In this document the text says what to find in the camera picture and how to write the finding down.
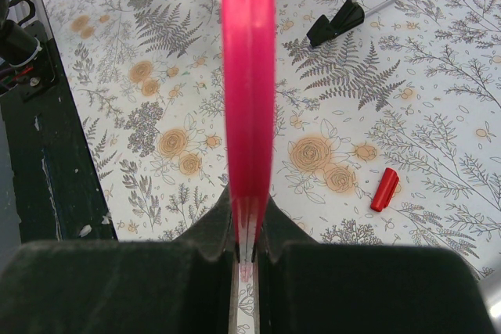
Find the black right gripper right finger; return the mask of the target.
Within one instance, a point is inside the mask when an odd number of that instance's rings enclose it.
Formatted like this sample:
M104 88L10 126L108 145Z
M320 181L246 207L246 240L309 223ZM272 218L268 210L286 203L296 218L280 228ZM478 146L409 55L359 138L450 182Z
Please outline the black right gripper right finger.
M492 333L469 267L435 247L316 242L269 202L258 243L262 333Z

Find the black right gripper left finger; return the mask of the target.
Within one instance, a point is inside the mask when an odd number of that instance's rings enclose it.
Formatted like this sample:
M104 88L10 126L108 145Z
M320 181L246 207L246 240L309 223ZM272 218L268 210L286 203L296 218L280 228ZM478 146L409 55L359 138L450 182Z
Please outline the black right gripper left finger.
M170 241L37 241L1 276L4 333L226 333L229 192Z

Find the pink framed whiteboard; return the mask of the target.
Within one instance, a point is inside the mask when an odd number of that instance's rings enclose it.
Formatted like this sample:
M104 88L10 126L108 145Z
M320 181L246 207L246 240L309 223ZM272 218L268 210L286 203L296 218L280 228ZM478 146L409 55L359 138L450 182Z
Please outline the pink framed whiteboard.
M269 200L275 109L275 0L222 0L225 134L240 280Z

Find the red marker cap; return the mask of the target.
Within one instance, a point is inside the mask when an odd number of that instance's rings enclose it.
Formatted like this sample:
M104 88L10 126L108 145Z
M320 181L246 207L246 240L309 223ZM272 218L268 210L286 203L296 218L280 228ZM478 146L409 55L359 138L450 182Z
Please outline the red marker cap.
M381 212L383 209L387 208L395 193L398 183L399 176L397 172L391 168L386 168L377 187L377 191L373 197L370 208L376 212Z

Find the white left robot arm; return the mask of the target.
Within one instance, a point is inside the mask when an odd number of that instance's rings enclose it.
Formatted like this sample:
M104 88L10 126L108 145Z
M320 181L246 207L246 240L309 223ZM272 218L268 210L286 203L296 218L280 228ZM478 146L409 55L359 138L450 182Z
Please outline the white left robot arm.
M28 5L28 14L15 22L9 18L10 9L19 3ZM41 49L41 42L30 36L22 26L36 16L32 0L1 0L1 60L13 68L26 66Z

